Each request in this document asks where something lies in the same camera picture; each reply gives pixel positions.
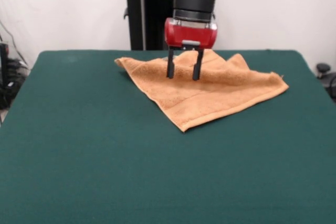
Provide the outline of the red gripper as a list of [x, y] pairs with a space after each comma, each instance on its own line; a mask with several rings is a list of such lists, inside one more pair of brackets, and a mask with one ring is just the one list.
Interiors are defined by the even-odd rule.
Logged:
[[203, 49], [211, 49], [217, 38], [217, 25], [214, 22], [188, 22], [174, 18], [167, 18], [164, 25], [165, 42], [169, 46], [167, 57], [167, 73], [169, 79], [174, 77], [174, 48], [199, 48], [193, 69], [193, 80], [199, 80], [201, 73]]

